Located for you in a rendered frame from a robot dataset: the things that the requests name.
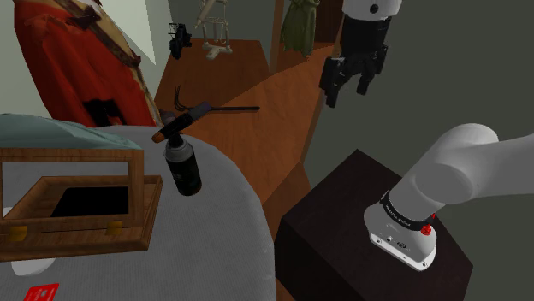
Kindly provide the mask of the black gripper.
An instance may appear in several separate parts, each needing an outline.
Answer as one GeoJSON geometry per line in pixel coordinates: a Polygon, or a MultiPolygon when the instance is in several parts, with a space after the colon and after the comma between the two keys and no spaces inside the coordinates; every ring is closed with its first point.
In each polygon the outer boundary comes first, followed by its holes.
{"type": "Polygon", "coordinates": [[[388,46],[384,43],[391,17],[378,21],[364,21],[344,15],[341,32],[341,58],[328,56],[323,65],[319,87],[324,91],[325,104],[336,106],[341,87],[348,82],[350,75],[346,69],[346,59],[354,55],[368,55],[362,61],[357,93],[365,95],[377,74],[383,71],[388,46]]]}

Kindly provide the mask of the white flat disc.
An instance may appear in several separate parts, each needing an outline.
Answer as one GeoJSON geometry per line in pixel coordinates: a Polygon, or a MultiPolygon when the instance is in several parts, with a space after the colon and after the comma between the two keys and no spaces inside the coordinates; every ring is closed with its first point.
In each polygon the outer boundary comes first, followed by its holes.
{"type": "Polygon", "coordinates": [[[32,276],[44,272],[55,261],[55,258],[13,261],[11,267],[17,276],[32,276]]]}

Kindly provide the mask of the black spray bottle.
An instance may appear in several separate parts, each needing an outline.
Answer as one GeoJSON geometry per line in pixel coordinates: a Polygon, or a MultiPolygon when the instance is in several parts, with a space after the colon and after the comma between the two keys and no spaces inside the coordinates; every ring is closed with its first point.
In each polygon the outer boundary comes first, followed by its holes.
{"type": "Polygon", "coordinates": [[[199,192],[202,181],[192,145],[176,133],[168,138],[163,155],[178,192],[183,196],[199,192]]]}

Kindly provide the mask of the brown and black stick tool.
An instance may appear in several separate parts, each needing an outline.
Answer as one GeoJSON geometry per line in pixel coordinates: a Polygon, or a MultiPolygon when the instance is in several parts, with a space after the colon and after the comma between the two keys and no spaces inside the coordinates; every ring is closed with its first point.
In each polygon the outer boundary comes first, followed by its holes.
{"type": "Polygon", "coordinates": [[[161,128],[157,133],[152,136],[152,141],[160,143],[165,139],[168,139],[175,133],[178,133],[185,128],[192,125],[196,120],[207,114],[211,110],[211,106],[207,102],[202,102],[199,105],[193,107],[172,120],[169,124],[161,128]]]}

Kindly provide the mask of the open wooden box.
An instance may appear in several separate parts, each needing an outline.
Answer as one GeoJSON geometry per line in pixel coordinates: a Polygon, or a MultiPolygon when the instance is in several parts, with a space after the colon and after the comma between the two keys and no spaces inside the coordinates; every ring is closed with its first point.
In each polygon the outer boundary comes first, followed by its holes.
{"type": "Polygon", "coordinates": [[[41,177],[7,215],[0,212],[0,262],[148,249],[163,181],[144,173],[142,150],[0,148],[0,210],[6,162],[125,162],[128,174],[41,177]],[[128,212],[52,216],[66,189],[99,186],[127,187],[128,212]]]}

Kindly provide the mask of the black long-handled rake tool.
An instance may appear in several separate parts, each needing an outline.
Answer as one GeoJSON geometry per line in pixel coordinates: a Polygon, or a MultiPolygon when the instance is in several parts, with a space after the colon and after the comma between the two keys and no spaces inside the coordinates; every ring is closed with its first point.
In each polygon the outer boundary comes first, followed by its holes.
{"type": "Polygon", "coordinates": [[[180,90],[181,87],[177,86],[174,92],[174,106],[178,111],[198,111],[201,113],[207,113],[210,111],[259,111],[259,106],[230,106],[230,107],[212,107],[207,102],[202,102],[194,107],[187,107],[180,102],[180,90]]]}

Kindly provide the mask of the large red picture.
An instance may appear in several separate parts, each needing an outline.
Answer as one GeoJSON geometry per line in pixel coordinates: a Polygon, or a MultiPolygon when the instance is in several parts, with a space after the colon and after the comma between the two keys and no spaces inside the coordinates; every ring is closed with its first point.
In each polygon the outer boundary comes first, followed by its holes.
{"type": "Polygon", "coordinates": [[[159,126],[130,48],[100,0],[13,0],[22,54],[50,116],[87,127],[159,126]]]}

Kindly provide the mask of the dark robot stand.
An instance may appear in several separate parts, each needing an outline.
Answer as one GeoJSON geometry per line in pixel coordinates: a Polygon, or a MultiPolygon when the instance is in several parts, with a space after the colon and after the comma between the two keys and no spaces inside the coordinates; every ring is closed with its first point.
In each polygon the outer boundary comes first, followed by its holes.
{"type": "Polygon", "coordinates": [[[276,278],[295,301],[463,301],[473,265],[439,220],[418,272],[371,243],[365,209],[400,177],[356,150],[280,221],[276,278]]]}

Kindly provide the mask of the grey bed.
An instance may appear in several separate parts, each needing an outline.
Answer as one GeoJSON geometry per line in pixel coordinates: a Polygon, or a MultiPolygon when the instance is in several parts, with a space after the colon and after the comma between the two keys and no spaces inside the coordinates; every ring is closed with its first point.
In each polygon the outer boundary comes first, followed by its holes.
{"type": "Polygon", "coordinates": [[[261,202],[235,163],[191,139],[201,190],[182,196],[151,127],[113,126],[145,152],[145,172],[163,189],[146,251],[58,258],[44,272],[16,275],[0,263],[0,301],[57,284],[53,301],[276,301],[273,241],[261,202]]]}

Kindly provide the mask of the teal pillow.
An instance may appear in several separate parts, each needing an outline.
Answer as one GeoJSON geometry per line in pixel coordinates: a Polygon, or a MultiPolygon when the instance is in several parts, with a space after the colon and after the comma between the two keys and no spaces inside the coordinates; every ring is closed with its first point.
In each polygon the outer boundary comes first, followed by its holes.
{"type": "Polygon", "coordinates": [[[0,148],[140,149],[112,133],[34,115],[0,114],[0,148]]]}

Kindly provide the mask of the red card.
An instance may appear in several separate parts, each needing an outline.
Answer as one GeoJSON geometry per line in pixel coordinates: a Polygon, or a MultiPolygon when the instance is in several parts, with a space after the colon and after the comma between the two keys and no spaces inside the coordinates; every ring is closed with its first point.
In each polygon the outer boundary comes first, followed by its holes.
{"type": "Polygon", "coordinates": [[[58,283],[32,286],[28,289],[23,301],[53,301],[58,287],[58,283]]]}

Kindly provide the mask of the white frame stand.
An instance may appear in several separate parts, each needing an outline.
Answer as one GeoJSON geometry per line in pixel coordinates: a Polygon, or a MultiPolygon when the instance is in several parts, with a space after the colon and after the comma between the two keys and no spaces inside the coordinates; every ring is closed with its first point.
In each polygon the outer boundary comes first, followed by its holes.
{"type": "Polygon", "coordinates": [[[232,54],[226,17],[228,0],[198,0],[198,4],[199,13],[193,27],[202,28],[202,49],[207,50],[205,58],[212,61],[221,53],[232,54]],[[213,7],[218,4],[222,5],[222,15],[211,16],[213,7]]]}

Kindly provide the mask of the black wall-hung object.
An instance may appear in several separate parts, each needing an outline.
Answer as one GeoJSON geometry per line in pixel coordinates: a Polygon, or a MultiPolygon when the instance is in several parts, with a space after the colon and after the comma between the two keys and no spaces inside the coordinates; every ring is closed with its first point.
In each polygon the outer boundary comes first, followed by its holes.
{"type": "Polygon", "coordinates": [[[182,50],[184,48],[191,48],[192,35],[187,31],[186,25],[183,23],[169,23],[169,49],[172,57],[180,60],[182,50]]]}

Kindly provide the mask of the green hanging coat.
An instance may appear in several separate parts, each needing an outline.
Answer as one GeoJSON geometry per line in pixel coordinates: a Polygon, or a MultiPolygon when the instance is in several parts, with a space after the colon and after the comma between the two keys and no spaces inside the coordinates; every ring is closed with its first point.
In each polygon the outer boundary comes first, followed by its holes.
{"type": "Polygon", "coordinates": [[[281,28],[284,50],[298,51],[303,57],[312,54],[319,4],[320,0],[290,0],[281,28]]]}

